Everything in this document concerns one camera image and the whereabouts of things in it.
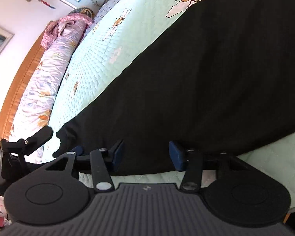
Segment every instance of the quilted fabric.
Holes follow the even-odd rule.
[[[57,95],[49,123],[54,131],[96,99],[138,54],[184,12],[166,17],[178,2],[180,0],[121,0],[93,25],[74,53],[67,71],[69,77],[62,83]],[[52,160],[52,153],[58,147],[59,140],[54,136],[45,145],[43,161]],[[295,133],[241,158],[286,186],[292,197],[291,206],[295,206]],[[182,175],[174,171],[114,177],[113,181],[180,184],[181,178]],[[89,176],[80,175],[80,179],[88,184],[91,182]]]

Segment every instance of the wooden bed frame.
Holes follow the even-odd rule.
[[[14,116],[22,95],[45,52],[45,49],[41,46],[44,32],[42,32],[25,57],[6,95],[0,112],[0,140],[9,140]]]

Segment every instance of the blue padded clamp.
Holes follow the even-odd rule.
[[[80,156],[83,154],[83,147],[78,145],[76,147],[74,147],[70,152],[75,152],[76,153],[76,156]]]
[[[109,152],[113,153],[112,160],[112,171],[117,171],[122,160],[124,150],[124,142],[123,140],[119,140],[110,150]]]
[[[169,142],[169,155],[175,166],[175,169],[179,172],[186,171],[187,160],[186,150],[182,148],[177,142]]]

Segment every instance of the black fabric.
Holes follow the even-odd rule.
[[[119,175],[159,173],[170,140],[242,154],[293,132],[295,0],[203,0],[61,128],[54,157],[124,139]]]

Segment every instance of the black mount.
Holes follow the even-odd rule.
[[[109,173],[117,171],[122,160],[122,140],[110,149],[99,148],[87,156],[79,156],[83,150],[76,147],[46,164],[26,163],[24,155],[51,136],[51,128],[45,127],[26,143],[1,141],[0,194],[5,193],[5,207],[14,221],[36,226],[59,224],[84,212],[93,199],[98,201],[96,196],[118,195]],[[175,141],[169,143],[169,155],[176,170],[186,171],[179,192],[186,198],[200,197],[222,221],[241,227],[266,227],[281,222],[290,208],[290,195],[282,184],[235,156],[208,155],[185,149]],[[217,175],[217,180],[206,188],[201,188],[203,170],[216,170]],[[92,174],[94,188],[77,180],[79,172]],[[152,188],[150,184],[142,189],[153,195]],[[158,191],[161,195],[166,192],[162,188]],[[121,197],[116,199],[116,205],[122,203]]]

